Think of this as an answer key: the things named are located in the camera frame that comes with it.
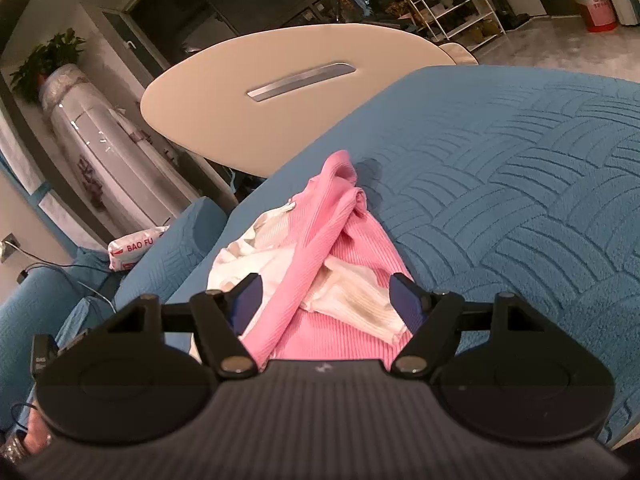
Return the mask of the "pink and white knit garment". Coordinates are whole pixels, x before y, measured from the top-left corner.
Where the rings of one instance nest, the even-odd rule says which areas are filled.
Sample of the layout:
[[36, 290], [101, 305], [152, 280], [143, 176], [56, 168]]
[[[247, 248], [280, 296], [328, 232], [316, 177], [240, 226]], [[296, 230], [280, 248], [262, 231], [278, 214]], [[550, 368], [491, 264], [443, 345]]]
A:
[[260, 214], [221, 249], [207, 286], [262, 278], [262, 304], [240, 336], [259, 366], [271, 360], [380, 360], [392, 364], [411, 333], [390, 304], [390, 278], [406, 274], [367, 206], [349, 154], [279, 208]]

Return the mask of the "blue quilted cushion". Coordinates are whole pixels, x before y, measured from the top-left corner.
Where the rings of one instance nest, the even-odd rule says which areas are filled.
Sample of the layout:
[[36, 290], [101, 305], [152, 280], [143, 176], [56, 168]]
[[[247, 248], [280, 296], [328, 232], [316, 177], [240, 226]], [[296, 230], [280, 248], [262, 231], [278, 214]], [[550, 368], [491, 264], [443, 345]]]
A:
[[155, 294], [166, 301], [214, 247], [227, 215], [208, 198], [191, 205], [149, 248], [134, 267], [124, 273], [108, 272], [105, 260], [91, 252], [80, 261], [96, 266], [75, 270], [70, 283], [58, 278], [60, 296], [55, 312], [60, 318], [51, 334], [63, 347], [109, 318], [137, 296]]

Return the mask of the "white red-lettered plastic package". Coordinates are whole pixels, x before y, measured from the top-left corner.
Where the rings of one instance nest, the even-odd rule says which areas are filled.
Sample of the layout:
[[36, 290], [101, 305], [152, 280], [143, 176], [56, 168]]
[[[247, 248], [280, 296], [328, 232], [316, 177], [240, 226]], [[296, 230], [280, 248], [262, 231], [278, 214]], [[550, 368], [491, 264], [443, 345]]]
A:
[[124, 272], [133, 268], [167, 230], [168, 226], [153, 226], [112, 240], [107, 246], [110, 269]]

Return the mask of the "blue quilted sofa seat cover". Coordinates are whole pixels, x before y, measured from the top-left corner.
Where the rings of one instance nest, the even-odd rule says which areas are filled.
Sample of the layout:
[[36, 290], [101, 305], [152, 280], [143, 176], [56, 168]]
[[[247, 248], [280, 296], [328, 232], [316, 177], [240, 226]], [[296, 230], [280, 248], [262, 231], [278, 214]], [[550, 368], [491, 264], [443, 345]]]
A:
[[638, 425], [638, 84], [533, 67], [418, 70], [265, 180], [217, 246], [339, 150], [421, 286], [521, 295], [612, 373], [601, 441]]

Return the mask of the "white floor air conditioner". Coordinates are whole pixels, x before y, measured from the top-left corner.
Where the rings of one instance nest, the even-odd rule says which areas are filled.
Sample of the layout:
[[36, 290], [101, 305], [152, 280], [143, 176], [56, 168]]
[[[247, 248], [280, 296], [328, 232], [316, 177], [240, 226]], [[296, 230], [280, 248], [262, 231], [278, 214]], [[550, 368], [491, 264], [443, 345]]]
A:
[[145, 133], [76, 65], [55, 70], [39, 99], [76, 181], [118, 236], [167, 226], [198, 200]]

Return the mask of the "beige oval table top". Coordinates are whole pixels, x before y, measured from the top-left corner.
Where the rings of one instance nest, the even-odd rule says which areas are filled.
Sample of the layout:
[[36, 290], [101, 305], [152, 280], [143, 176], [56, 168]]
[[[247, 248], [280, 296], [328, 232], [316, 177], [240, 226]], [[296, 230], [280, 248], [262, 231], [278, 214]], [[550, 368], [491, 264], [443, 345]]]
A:
[[269, 177], [340, 120], [416, 70], [474, 65], [462, 44], [370, 24], [256, 32], [172, 66], [143, 93], [143, 119], [219, 165]]

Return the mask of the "green potted plant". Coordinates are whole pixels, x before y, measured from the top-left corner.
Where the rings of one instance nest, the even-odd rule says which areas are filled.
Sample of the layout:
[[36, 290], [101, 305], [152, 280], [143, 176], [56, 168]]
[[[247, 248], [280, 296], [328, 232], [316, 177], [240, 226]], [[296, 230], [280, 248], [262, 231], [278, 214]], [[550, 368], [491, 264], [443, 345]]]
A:
[[58, 32], [46, 44], [38, 44], [20, 67], [11, 74], [11, 89], [25, 102], [38, 103], [39, 90], [60, 67], [76, 64], [86, 40], [72, 28]]

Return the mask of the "white metal shelf rack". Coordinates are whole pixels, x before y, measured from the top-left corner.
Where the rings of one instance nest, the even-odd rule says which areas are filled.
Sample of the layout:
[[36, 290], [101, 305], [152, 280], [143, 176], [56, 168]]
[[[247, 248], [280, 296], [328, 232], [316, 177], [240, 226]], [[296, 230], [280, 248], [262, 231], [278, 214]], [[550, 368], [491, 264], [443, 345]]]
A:
[[506, 34], [489, 0], [405, 0], [416, 32], [434, 44], [461, 44], [474, 53]]

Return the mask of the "red plastic bucket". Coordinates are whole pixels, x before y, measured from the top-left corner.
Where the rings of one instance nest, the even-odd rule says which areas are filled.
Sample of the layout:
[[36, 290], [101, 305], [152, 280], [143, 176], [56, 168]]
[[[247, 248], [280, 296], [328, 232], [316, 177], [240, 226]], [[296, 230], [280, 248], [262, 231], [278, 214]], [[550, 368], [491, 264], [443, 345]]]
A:
[[611, 0], [574, 0], [588, 32], [616, 29], [617, 18]]

